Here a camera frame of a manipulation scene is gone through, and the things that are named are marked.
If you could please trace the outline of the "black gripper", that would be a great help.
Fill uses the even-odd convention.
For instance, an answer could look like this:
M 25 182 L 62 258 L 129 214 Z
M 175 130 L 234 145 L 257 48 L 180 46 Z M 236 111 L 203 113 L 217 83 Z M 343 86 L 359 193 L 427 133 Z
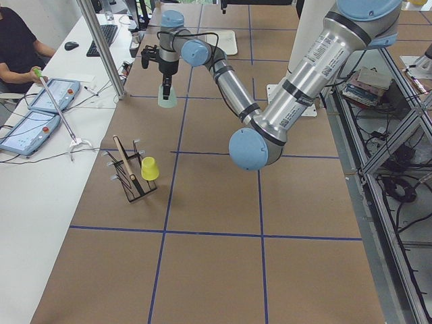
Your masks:
M 159 50 L 159 71 L 163 74 L 163 100 L 168 100 L 171 93 L 172 76 L 178 72 L 179 55 L 175 51 Z

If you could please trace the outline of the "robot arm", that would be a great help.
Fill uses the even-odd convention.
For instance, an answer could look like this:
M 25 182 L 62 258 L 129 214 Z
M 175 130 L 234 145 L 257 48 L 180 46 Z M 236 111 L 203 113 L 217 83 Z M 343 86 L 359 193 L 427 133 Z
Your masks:
M 176 10 L 161 15 L 157 59 L 160 64 L 183 59 L 208 69 L 227 106 L 244 124 L 229 140 L 229 155 L 238 167 L 255 171 L 281 157 L 288 130 L 353 52 L 395 43 L 400 11 L 400 1 L 335 1 L 323 18 L 321 33 L 295 69 L 267 89 L 265 109 L 241 83 L 225 52 L 191 33 Z

